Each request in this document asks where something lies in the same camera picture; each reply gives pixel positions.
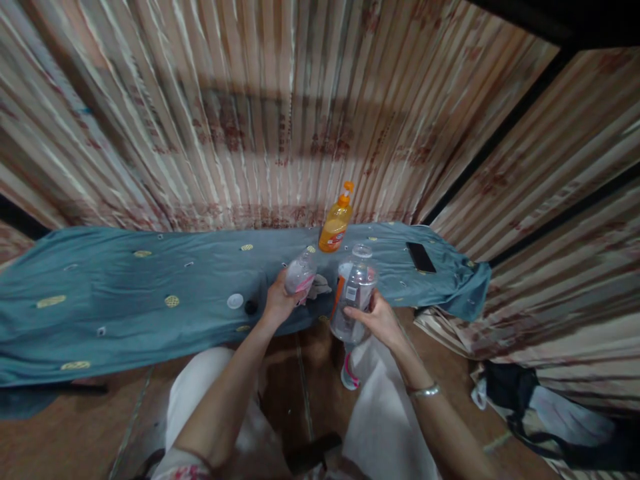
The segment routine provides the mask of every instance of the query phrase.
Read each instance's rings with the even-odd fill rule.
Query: bracelet
[[[440,393],[440,385],[438,385],[437,382],[435,382],[428,389],[414,390],[407,387],[407,395],[409,396],[409,398],[432,397],[434,395],[437,395],[438,393]]]

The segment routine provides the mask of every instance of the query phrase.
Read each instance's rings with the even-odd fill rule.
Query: wooden floor
[[[469,362],[413,325],[411,309],[396,310],[407,334],[478,441],[506,478],[559,478],[538,456],[512,438],[490,408],[471,401]],[[358,392],[339,379],[343,347],[324,323],[274,339],[265,358],[262,407],[281,435],[285,453],[325,433],[344,436]],[[127,480],[163,447],[165,412],[174,378],[190,357],[110,375],[104,397],[59,397],[22,421],[0,422],[2,478]]]

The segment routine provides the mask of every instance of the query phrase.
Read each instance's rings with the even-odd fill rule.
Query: water bottle
[[[311,290],[317,270],[313,258],[314,251],[315,249],[313,248],[307,248],[298,255],[287,268],[287,276],[285,278],[287,295],[295,295],[298,292],[304,291],[305,298],[300,301],[302,305],[304,305],[307,298],[306,293],[309,293],[309,290]]]
[[[338,288],[331,318],[331,332],[347,344],[362,342],[369,333],[364,324],[345,314],[345,307],[369,311],[371,294],[377,282],[377,275],[371,256],[371,248],[358,244],[338,266]]]

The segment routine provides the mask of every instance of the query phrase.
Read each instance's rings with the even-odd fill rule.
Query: orange juice bottle
[[[334,203],[329,210],[325,226],[322,227],[320,234],[320,242],[318,242],[318,247],[323,252],[331,253],[340,248],[353,213],[349,204],[349,194],[353,195],[353,182],[345,182],[345,191],[338,198],[338,202]]]

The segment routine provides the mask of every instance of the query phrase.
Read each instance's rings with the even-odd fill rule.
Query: black smartphone
[[[413,259],[413,264],[418,270],[427,273],[436,273],[435,267],[422,244],[407,242],[407,248]]]

